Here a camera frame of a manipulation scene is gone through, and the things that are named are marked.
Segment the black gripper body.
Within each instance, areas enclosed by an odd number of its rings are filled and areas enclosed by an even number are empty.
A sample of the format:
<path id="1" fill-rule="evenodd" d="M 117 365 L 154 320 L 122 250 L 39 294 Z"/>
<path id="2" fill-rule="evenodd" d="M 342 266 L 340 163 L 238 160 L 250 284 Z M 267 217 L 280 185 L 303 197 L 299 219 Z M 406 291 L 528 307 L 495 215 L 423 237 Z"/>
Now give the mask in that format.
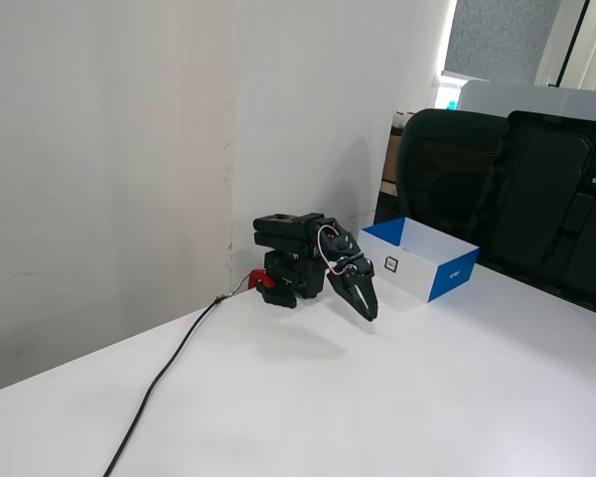
<path id="1" fill-rule="evenodd" d="M 343 256 L 330 263 L 327 275 L 330 283 L 337 287 L 362 287 L 371 283 L 374 277 L 373 263 L 363 252 Z"/>

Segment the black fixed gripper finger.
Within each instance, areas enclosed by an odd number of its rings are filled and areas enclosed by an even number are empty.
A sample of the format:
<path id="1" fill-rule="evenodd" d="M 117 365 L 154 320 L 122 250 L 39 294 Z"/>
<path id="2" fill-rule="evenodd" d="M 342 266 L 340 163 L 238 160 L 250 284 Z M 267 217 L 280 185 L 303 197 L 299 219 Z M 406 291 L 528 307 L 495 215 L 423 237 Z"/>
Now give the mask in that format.
<path id="1" fill-rule="evenodd" d="M 356 293 L 355 293 L 354 287 L 337 287 L 337 286 L 333 286 L 332 284 L 331 284 L 331 286 L 333 287 L 334 291 L 341 298 L 343 298 L 348 304 L 350 304 L 361 315 L 361 313 L 358 311 L 358 306 L 356 303 Z M 364 319 L 369 322 L 373 321 L 373 318 L 364 318 Z"/>

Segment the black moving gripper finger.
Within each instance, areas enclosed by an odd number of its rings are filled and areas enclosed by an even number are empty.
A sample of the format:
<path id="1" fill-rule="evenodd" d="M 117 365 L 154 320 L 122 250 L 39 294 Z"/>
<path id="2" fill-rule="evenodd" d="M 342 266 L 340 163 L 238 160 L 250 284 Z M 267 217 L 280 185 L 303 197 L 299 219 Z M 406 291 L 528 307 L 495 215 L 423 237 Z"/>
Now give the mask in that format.
<path id="1" fill-rule="evenodd" d="M 371 277 L 362 277 L 354 285 L 358 311 L 364 318 L 376 318 L 378 301 L 373 288 Z"/>

